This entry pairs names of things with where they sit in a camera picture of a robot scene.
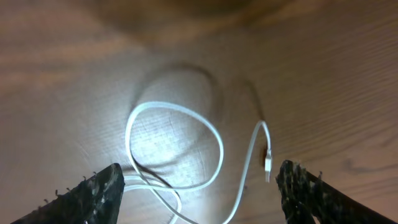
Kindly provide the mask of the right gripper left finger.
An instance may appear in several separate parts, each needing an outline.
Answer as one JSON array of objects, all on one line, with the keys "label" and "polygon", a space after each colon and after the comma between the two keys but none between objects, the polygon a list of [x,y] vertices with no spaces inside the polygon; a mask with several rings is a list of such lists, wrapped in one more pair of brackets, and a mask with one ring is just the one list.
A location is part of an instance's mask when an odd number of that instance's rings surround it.
[{"label": "right gripper left finger", "polygon": [[124,186],[122,168],[113,163],[12,224],[116,224]]}]

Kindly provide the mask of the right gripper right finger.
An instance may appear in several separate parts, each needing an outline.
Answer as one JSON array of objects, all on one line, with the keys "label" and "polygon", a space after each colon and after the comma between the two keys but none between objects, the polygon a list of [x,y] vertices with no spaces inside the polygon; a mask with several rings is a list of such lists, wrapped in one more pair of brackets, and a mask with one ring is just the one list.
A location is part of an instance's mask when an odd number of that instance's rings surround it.
[{"label": "right gripper right finger", "polygon": [[397,224],[285,160],[275,178],[287,224]]}]

